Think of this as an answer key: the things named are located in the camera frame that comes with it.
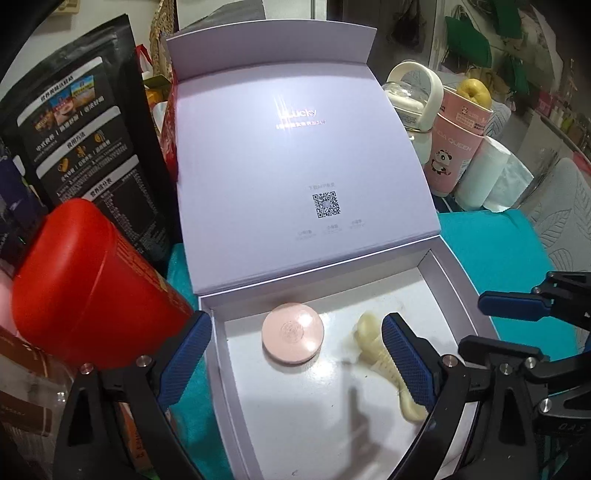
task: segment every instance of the red plastic packaging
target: red plastic packaging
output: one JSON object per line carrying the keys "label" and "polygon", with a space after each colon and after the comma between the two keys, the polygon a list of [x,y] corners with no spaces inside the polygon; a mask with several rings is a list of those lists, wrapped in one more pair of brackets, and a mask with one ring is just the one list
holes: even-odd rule
{"label": "red plastic packaging", "polygon": [[14,277],[12,314],[20,334],[73,367],[129,365],[178,333],[191,313],[83,199],[47,216]]}

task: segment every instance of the paper cup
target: paper cup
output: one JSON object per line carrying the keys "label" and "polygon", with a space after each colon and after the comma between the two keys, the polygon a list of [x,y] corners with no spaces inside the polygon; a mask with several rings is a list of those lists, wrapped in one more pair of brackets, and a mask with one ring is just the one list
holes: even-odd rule
{"label": "paper cup", "polygon": [[476,135],[483,135],[492,115],[488,110],[458,95],[449,87],[443,87],[443,101],[439,109],[442,117]]}
{"label": "paper cup", "polygon": [[431,155],[423,167],[432,194],[445,197],[453,190],[482,138],[437,114],[433,124]]}

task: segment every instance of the silver bolt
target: silver bolt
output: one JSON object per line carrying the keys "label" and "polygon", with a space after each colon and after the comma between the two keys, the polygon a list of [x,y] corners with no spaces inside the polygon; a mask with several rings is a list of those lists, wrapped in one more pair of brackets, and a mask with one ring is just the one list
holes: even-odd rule
{"label": "silver bolt", "polygon": [[525,359],[525,367],[527,368],[527,370],[531,370],[532,368],[534,368],[537,363],[538,361],[532,356],[529,356]]}
{"label": "silver bolt", "polygon": [[441,360],[443,361],[443,365],[449,368],[453,368],[457,365],[457,357],[453,355],[443,355]]}
{"label": "silver bolt", "polygon": [[88,375],[94,369],[95,369],[95,366],[93,364],[91,364],[90,362],[88,362],[88,363],[85,363],[84,365],[82,365],[80,367],[80,373],[82,375]]}
{"label": "silver bolt", "polygon": [[138,358],[135,359],[135,364],[138,367],[147,367],[151,363],[152,358],[149,355],[140,355]]}
{"label": "silver bolt", "polygon": [[499,370],[501,370],[503,375],[511,375],[513,373],[513,367],[509,364],[500,364]]}
{"label": "silver bolt", "polygon": [[549,398],[543,399],[538,405],[538,408],[542,413],[548,413],[552,408],[552,400],[550,400]]}

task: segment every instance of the apple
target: apple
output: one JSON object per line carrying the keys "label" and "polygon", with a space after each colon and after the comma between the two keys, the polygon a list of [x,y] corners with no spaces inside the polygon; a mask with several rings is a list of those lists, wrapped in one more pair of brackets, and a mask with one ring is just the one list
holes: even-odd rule
{"label": "apple", "polygon": [[491,94],[478,79],[466,79],[457,86],[456,93],[471,102],[490,110],[492,106]]}

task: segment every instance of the pink disc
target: pink disc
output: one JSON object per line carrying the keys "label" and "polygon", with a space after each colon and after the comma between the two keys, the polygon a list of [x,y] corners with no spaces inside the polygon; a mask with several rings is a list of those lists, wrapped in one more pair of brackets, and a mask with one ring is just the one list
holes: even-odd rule
{"label": "pink disc", "polygon": [[315,356],[324,339],[320,316],[308,305],[284,303],[262,324],[262,344],[275,360],[302,364]]}

